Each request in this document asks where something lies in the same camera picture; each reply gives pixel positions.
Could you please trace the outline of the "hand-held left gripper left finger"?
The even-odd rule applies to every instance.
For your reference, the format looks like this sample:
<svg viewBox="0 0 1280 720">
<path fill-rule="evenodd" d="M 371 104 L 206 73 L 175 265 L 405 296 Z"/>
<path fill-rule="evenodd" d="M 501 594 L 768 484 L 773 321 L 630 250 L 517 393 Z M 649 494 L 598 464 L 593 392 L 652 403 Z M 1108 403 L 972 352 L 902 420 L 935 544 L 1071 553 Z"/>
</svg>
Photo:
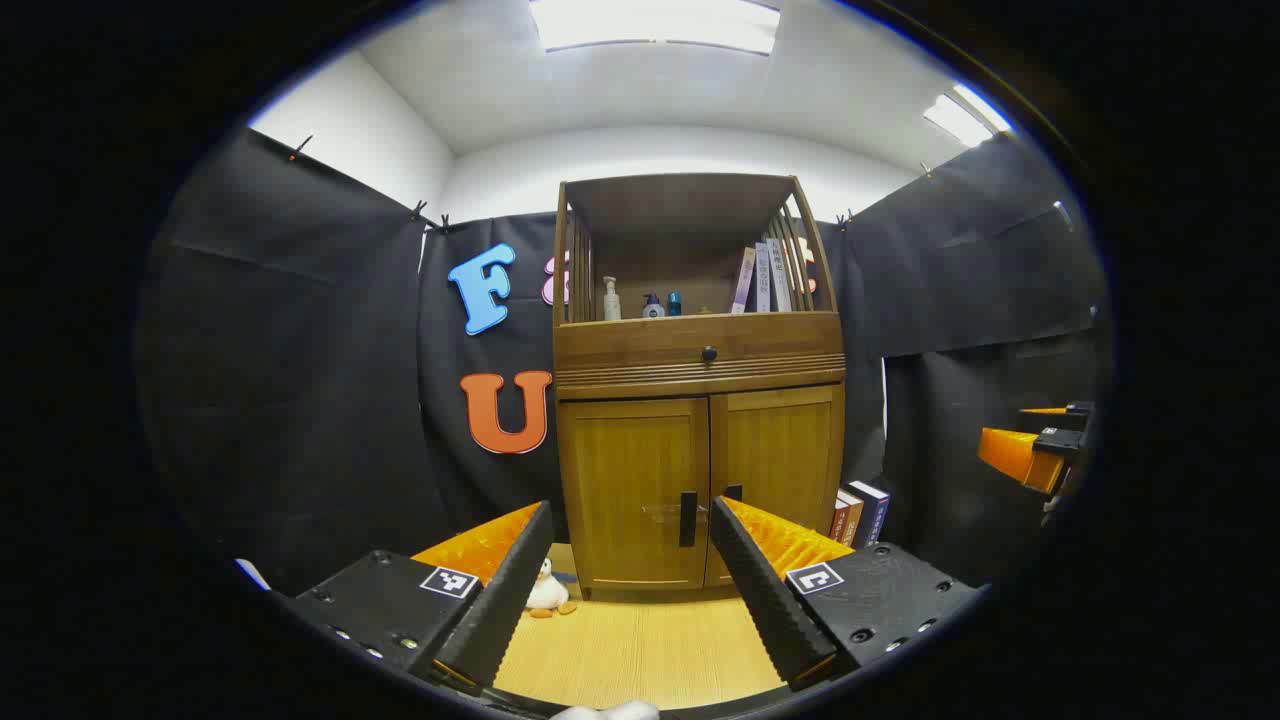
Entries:
<svg viewBox="0 0 1280 720">
<path fill-rule="evenodd" d="M 538 501 L 417 553 L 370 550 L 296 593 L 268 592 L 315 635 L 416 682 L 493 687 L 554 539 Z"/>
</svg>

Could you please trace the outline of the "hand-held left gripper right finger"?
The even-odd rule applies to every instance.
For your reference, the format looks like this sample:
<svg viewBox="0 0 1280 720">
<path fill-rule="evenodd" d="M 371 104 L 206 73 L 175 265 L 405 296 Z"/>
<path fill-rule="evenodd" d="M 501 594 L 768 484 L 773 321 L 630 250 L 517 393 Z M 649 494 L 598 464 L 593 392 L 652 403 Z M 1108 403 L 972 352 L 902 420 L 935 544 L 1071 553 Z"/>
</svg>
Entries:
<svg viewBox="0 0 1280 720">
<path fill-rule="evenodd" d="M 905 655 L 986 594 L 896 544 L 854 550 L 727 496 L 709 537 L 792 691 Z"/>
</svg>

